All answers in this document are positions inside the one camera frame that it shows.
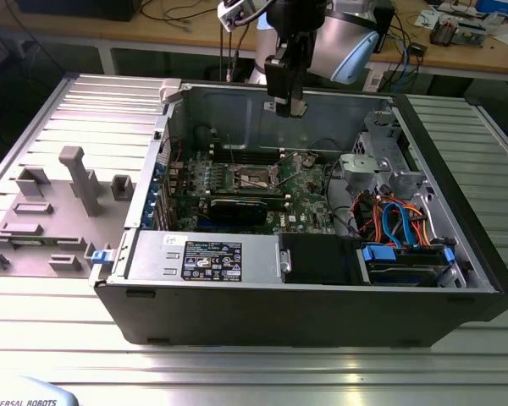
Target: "circuit board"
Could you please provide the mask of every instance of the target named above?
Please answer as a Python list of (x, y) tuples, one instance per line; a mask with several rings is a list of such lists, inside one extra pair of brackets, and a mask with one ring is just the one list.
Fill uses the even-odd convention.
[[(174, 229), (211, 233), (334, 233), (323, 191), (324, 165), (312, 156), (290, 153), (278, 165), (215, 162), (198, 152), (179, 162), (168, 179), (176, 207)], [(215, 225), (207, 215), (211, 200), (241, 200), (267, 205), (261, 225)]]

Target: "white connector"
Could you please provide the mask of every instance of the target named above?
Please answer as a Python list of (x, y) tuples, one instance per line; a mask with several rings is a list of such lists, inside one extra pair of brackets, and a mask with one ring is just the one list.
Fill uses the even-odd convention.
[(217, 8), (218, 19), (228, 32), (236, 28), (234, 22), (237, 19), (245, 19), (255, 12), (252, 0), (224, 1), (220, 2)]

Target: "computer tower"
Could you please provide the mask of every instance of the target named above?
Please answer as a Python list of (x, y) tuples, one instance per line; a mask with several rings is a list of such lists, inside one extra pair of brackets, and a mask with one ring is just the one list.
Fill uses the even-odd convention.
[(22, 13), (130, 21), (141, 0), (16, 0)]

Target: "motherboard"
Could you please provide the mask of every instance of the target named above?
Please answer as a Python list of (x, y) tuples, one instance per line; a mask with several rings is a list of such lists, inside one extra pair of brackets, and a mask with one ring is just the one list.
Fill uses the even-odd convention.
[(163, 179), (168, 229), (211, 233), (334, 233), (327, 165), (298, 151), (198, 151)]

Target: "power supply label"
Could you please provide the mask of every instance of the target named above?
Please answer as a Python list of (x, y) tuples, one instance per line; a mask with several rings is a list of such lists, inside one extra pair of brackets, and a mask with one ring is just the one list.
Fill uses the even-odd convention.
[(241, 243), (188, 241), (181, 276), (186, 281), (240, 282)]

